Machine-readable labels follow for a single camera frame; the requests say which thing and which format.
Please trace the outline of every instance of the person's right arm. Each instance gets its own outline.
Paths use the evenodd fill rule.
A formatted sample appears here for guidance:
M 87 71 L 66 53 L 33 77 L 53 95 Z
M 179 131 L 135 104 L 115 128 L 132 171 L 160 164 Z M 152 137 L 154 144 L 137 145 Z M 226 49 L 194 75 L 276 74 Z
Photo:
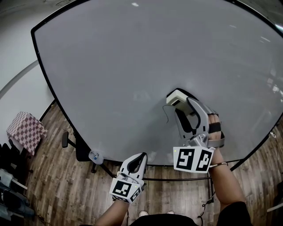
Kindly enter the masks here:
M 210 123 L 219 122 L 217 115 L 209 115 Z M 221 132 L 214 132 L 209 134 L 209 139 L 220 139 Z M 220 153 L 219 148 L 214 151 L 211 165 L 224 162 L 224 159 Z M 209 170 L 214 184 L 214 189 L 217 198 L 220 201 L 220 211 L 225 207 L 235 202 L 245 202 L 245 196 L 239 185 L 239 182 L 235 178 L 227 165 L 220 165 Z

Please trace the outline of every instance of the velcro strap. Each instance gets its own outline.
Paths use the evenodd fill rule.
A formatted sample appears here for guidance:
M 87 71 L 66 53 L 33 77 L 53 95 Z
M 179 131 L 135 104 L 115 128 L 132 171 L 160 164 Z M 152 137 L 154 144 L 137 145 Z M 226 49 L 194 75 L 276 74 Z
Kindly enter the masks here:
M 225 136 L 224 133 L 221 132 L 221 138 L 220 139 L 210 139 L 207 142 L 207 147 L 223 147 L 224 146 L 224 141 L 225 141 Z
M 214 122 L 209 124 L 209 131 L 208 133 L 219 132 L 221 131 L 221 124 L 220 122 Z

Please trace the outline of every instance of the person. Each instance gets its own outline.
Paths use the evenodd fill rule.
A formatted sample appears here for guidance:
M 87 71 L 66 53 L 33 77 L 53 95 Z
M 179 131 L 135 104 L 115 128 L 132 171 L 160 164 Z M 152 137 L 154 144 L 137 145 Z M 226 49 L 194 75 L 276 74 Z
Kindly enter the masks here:
M 209 124 L 219 122 L 217 115 L 209 115 Z M 209 134 L 209 139 L 220 139 L 221 132 Z M 214 151 L 211 165 L 224 162 L 219 148 Z M 219 165 L 210 169 L 210 175 L 214 183 L 215 194 L 220 201 L 220 214 L 218 226 L 241 225 L 250 226 L 251 220 L 245 204 L 243 191 L 227 165 Z M 112 206 L 98 218 L 95 226 L 120 226 L 124 220 L 129 204 L 116 200 Z M 142 211 L 140 217 L 131 226 L 150 225 L 187 225 L 196 226 L 194 221 L 186 216 L 175 215 L 173 211 L 169 214 L 148 215 Z

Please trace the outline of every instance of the forearm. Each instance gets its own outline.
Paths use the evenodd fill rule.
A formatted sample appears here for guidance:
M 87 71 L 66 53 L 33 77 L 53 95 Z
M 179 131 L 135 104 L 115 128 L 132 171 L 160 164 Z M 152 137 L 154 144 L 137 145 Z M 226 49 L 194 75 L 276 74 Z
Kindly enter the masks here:
M 214 151 L 211 165 L 224 162 L 219 148 Z M 243 191 L 227 165 L 220 165 L 210 169 L 210 175 L 214 183 L 217 198 L 221 204 L 221 210 L 235 202 L 245 202 Z
M 95 226 L 121 226 L 129 204 L 116 200 L 109 209 L 98 218 Z

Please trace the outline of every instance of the white wall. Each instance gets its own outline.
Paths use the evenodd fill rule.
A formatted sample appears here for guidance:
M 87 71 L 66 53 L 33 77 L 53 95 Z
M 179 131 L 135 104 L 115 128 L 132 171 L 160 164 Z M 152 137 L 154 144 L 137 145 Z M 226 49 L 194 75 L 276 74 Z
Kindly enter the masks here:
M 0 3 L 0 144 L 8 143 L 6 129 L 18 112 L 30 112 L 39 119 L 54 100 L 40 66 L 28 72 L 24 69 L 37 60 L 31 29 L 68 2 L 3 0 Z

